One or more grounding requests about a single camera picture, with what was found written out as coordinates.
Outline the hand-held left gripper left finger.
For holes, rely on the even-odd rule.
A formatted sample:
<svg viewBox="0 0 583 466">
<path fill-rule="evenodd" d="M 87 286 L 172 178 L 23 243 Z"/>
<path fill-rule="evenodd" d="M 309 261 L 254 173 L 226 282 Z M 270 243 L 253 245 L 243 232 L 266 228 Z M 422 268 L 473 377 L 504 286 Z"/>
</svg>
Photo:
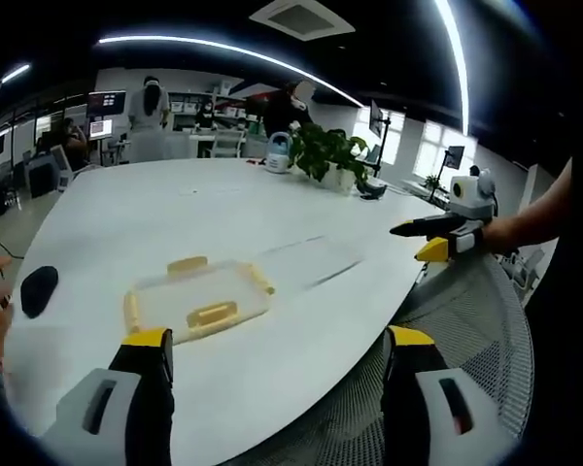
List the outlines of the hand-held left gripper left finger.
<svg viewBox="0 0 583 466">
<path fill-rule="evenodd" d="M 174 410 L 173 332 L 158 327 L 67 392 L 42 441 L 60 465 L 170 465 Z"/>
</svg>

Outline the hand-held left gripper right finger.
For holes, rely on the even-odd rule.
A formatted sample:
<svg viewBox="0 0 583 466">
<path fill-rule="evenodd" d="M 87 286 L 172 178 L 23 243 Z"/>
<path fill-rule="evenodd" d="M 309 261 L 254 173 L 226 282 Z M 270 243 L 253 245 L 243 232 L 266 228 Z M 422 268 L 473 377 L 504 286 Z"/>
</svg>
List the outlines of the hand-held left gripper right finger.
<svg viewBox="0 0 583 466">
<path fill-rule="evenodd" d="M 464 370 L 449 369 L 429 335 L 390 325 L 384 356 L 386 465 L 498 465 L 513 450 L 495 401 Z"/>
</svg>

